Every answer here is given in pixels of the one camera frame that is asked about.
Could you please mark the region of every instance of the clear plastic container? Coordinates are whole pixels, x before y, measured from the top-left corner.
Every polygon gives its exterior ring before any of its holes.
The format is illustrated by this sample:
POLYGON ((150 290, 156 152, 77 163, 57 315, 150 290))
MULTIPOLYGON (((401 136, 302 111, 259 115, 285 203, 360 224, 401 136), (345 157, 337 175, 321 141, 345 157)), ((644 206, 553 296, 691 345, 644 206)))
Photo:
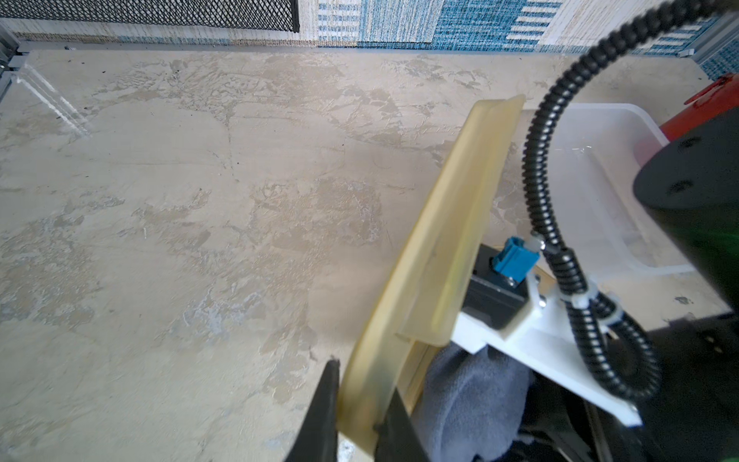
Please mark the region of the clear plastic container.
POLYGON ((668 144, 632 104, 571 104, 550 147, 549 186, 568 247, 595 280, 693 271, 632 192, 640 166, 668 144))

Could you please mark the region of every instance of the black metal mesh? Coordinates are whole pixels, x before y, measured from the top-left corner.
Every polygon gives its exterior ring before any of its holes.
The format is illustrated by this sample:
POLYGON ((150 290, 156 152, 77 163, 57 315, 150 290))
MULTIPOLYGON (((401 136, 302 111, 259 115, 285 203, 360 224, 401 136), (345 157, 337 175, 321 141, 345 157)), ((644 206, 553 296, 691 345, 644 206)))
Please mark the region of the black metal mesh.
POLYGON ((0 0, 0 17, 300 31, 298 0, 0 0))

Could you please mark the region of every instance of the blue connector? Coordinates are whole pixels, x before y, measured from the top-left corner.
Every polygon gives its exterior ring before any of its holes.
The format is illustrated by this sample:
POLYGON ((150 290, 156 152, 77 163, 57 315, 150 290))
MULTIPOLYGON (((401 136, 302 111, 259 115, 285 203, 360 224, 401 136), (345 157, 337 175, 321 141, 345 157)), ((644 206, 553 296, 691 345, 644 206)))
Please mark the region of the blue connector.
POLYGON ((505 241, 503 251, 493 258, 491 269, 519 283, 526 279, 526 274, 536 265, 539 254, 525 247, 520 237, 509 237, 505 241))

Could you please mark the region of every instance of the black corrugated cable conduit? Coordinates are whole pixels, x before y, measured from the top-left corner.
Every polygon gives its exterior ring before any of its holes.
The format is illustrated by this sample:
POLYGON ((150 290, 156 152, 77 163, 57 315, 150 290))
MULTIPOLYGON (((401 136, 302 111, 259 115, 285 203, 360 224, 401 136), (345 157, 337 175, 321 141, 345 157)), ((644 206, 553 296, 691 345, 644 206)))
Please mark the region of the black corrugated cable conduit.
MULTIPOLYGON (((580 56, 549 89, 539 105, 528 130, 523 152, 523 185, 533 231, 559 250, 556 253, 545 252, 545 257, 563 294, 586 293, 588 281, 575 252, 567 248, 556 224, 547 182, 549 143, 562 112, 591 78, 619 56, 676 27, 738 7, 738 0, 677 0, 663 3, 614 30, 580 56)), ((659 391, 661 366, 652 343, 636 321, 624 313, 619 321, 610 326, 637 355, 636 372, 624 377, 609 362, 605 340, 598 326, 598 319, 613 313, 616 304, 603 293, 598 293, 588 308, 578 309, 569 302, 565 306, 580 356, 602 387, 630 401, 647 400, 659 391)))

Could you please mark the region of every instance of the textured concrete floor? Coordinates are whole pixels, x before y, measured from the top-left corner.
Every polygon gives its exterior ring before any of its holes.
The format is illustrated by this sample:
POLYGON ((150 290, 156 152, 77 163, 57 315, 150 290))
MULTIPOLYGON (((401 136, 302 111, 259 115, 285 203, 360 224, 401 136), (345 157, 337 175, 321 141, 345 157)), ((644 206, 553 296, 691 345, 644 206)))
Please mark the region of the textured concrete floor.
MULTIPOLYGON (((0 105, 0 461, 280 460, 471 105, 534 108, 571 59, 34 52, 90 135, 0 105)), ((661 123, 707 83, 626 58, 577 100, 661 123)), ((488 243, 527 228, 521 140, 488 243)), ((694 274, 608 288, 647 327, 723 310, 694 274)))

